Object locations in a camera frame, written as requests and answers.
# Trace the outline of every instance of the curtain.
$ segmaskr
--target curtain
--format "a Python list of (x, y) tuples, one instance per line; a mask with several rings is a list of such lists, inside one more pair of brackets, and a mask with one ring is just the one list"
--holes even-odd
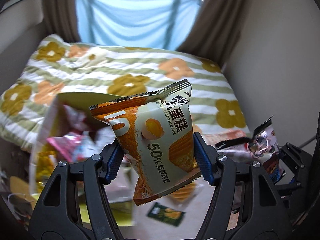
[(66, 42), (78, 42), (75, 0), (42, 0), (44, 22), (50, 34), (60, 35)]
[(76, 0), (82, 42), (175, 50), (201, 0)]
[(195, 24), (177, 51), (204, 57), (222, 66), (240, 37), (246, 1), (204, 0)]

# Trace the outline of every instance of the cracked egg image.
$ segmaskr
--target cracked egg image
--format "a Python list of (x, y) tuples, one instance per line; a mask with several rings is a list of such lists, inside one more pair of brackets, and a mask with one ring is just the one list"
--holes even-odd
[(141, 129), (142, 136), (147, 140), (157, 140), (164, 135), (160, 122), (156, 119), (149, 118)]

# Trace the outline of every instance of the striped blanket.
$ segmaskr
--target striped blanket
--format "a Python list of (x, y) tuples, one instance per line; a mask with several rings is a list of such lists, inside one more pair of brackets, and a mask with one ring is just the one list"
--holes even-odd
[(57, 93), (127, 96), (185, 78), (192, 84), (193, 129), (208, 143), (215, 134), (232, 131), (238, 137), (249, 132), (233, 90), (212, 61), (162, 49), (70, 44), (50, 35), (31, 55), (21, 77), (2, 94), (0, 135), (31, 152)]

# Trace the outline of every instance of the egg yolk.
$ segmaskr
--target egg yolk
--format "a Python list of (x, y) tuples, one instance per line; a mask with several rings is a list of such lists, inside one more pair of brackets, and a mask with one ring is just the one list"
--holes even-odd
[(161, 124), (158, 120), (155, 119), (148, 119), (146, 121), (146, 127), (147, 130), (152, 133), (154, 136), (156, 137), (161, 137), (162, 133), (163, 133), (163, 129), (161, 127)]

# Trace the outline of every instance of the blue gripper pad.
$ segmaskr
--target blue gripper pad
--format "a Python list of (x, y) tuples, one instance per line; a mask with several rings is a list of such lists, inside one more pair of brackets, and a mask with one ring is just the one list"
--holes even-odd
[(116, 178), (122, 159), (124, 156), (124, 152), (121, 149), (120, 145), (117, 144), (116, 148), (114, 149), (113, 153), (111, 154), (111, 157), (109, 158), (109, 161), (107, 163), (108, 172), (105, 176), (105, 179), (107, 183), (109, 184), (113, 179)]
[(193, 134), (194, 142), (194, 156), (201, 170), (204, 180), (206, 180), (210, 186), (214, 186), (214, 177), (212, 174), (211, 162), (205, 152), (204, 146), (206, 146), (204, 140), (199, 141), (197, 136)]

